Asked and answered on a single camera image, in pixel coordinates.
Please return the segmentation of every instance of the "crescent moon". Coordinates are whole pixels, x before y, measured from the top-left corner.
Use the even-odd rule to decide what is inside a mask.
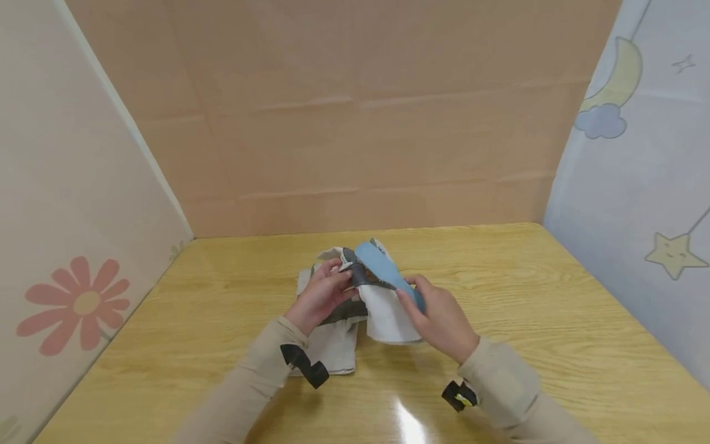
[[[616,38],[616,63],[604,85],[595,95],[584,99],[579,111],[588,111],[605,103],[625,104],[641,80],[641,53],[631,40]]]

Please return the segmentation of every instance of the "blue cloud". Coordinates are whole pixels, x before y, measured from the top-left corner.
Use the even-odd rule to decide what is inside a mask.
[[[626,120],[621,118],[621,108],[613,103],[592,107],[577,114],[574,127],[584,131],[590,139],[614,139],[626,131]]]

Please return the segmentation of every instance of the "table surface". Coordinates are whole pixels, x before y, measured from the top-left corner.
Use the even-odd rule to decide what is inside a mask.
[[[375,236],[404,273],[451,290],[543,389],[603,443],[707,443],[710,395],[539,225],[199,239],[91,368],[37,443],[166,443],[334,245]],[[317,391],[289,379],[251,431],[260,443],[496,443],[476,408],[440,397],[456,365],[426,344],[374,342]]]

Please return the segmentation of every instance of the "blue paddle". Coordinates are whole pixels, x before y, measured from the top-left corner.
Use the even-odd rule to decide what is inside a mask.
[[[379,248],[369,242],[363,242],[355,249],[355,255],[364,266],[372,271],[372,274],[377,276],[377,279],[406,291],[417,304],[419,311],[422,313],[426,311],[424,298],[421,293],[412,288],[412,286],[404,280],[394,262],[385,256]]]

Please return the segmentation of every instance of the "folded cloth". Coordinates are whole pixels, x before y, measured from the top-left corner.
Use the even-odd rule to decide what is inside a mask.
[[[377,239],[370,243],[392,260],[387,249]],[[358,262],[354,251],[348,248],[334,247],[322,252],[318,259],[340,257],[343,261],[341,270],[352,269],[353,285],[360,291],[360,299],[367,305],[367,335],[386,344],[410,344],[421,342],[407,313],[402,308],[392,285],[379,281],[366,267]]]
[[[320,264],[315,264],[311,269],[300,272],[296,295],[303,292],[319,267]],[[308,338],[310,345],[305,352],[311,363],[321,361],[330,374],[354,372],[357,324],[365,319],[367,319],[367,309],[361,300],[349,299],[338,305]],[[303,375],[299,369],[294,369],[290,376]]]

